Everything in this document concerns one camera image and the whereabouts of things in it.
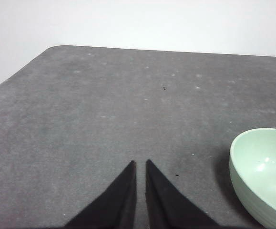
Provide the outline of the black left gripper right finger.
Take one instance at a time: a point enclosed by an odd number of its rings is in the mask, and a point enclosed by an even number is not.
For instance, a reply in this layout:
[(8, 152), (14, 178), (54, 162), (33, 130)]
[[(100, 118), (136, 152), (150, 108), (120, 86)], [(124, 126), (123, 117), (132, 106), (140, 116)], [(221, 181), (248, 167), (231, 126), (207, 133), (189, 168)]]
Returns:
[(215, 229), (220, 226), (181, 194), (150, 159), (146, 161), (145, 176), (151, 229)]

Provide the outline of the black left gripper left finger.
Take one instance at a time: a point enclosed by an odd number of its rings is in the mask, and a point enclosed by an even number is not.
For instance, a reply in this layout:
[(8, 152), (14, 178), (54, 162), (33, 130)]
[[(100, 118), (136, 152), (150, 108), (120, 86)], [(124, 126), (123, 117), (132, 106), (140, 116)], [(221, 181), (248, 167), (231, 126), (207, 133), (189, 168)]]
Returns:
[(136, 162), (132, 160), (107, 189), (72, 218), (65, 228), (132, 229), (136, 202)]

